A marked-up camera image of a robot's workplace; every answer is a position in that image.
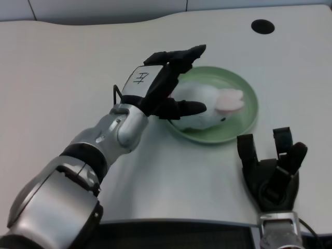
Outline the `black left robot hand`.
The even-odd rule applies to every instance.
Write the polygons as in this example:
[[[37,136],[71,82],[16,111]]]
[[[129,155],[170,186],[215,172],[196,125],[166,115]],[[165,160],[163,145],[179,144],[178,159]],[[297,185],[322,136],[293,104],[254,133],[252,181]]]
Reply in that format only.
[[[193,62],[205,50],[206,45],[198,45],[187,50],[153,53],[133,71],[122,91],[118,92],[120,103],[137,107],[147,117],[153,115],[166,120],[179,120],[205,112],[204,103],[177,101],[171,97],[179,76],[190,71]]]

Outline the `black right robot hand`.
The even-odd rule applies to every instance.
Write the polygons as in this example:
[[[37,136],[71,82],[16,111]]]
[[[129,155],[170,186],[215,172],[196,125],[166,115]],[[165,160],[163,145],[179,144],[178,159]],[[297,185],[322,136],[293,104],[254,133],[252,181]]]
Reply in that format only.
[[[277,158],[258,160],[252,134],[237,137],[246,187],[261,212],[291,211],[299,190],[299,169],[308,148],[293,143],[289,127],[273,130]]]

